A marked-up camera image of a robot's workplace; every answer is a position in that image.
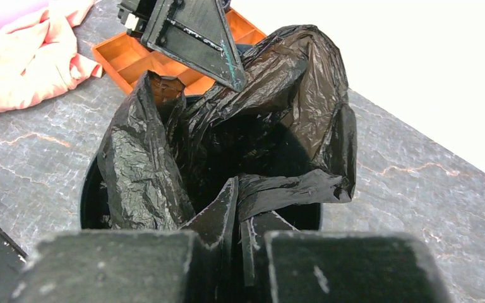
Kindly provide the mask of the dark blue trash bin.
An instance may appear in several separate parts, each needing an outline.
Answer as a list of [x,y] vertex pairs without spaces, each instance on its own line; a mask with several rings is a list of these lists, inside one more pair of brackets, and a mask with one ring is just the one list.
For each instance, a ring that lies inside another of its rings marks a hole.
[[191,229],[202,237],[232,232],[268,215],[281,227],[316,230],[334,177],[320,169],[268,172],[262,160],[215,153],[202,170],[179,163],[182,120],[199,96],[157,107],[129,95],[115,111],[88,170],[80,200],[83,229]]

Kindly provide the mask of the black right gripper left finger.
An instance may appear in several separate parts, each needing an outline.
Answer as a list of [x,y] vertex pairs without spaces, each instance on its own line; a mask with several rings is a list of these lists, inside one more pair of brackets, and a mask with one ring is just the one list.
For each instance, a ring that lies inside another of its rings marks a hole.
[[81,230],[42,239],[11,302],[235,302],[230,178],[179,230]]

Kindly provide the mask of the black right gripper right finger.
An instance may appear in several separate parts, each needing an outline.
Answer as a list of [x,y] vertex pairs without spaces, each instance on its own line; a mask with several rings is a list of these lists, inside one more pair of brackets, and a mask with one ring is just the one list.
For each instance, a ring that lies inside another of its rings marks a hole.
[[240,223],[252,302],[450,302],[427,245],[401,232],[298,230],[274,211]]

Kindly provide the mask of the black trash bag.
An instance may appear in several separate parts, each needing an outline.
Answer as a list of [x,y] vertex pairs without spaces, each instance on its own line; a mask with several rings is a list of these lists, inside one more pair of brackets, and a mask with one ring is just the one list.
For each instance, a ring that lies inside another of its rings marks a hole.
[[231,178],[242,221],[352,200],[357,124],[339,48],[291,25],[241,59],[241,92],[216,84],[194,102],[177,79],[140,76],[97,153],[113,229],[177,229]]

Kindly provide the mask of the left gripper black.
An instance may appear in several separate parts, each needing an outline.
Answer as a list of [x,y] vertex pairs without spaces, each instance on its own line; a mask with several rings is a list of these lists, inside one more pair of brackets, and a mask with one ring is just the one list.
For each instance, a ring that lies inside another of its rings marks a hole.
[[154,51],[241,92],[246,73],[222,3],[216,0],[122,0],[126,34]]

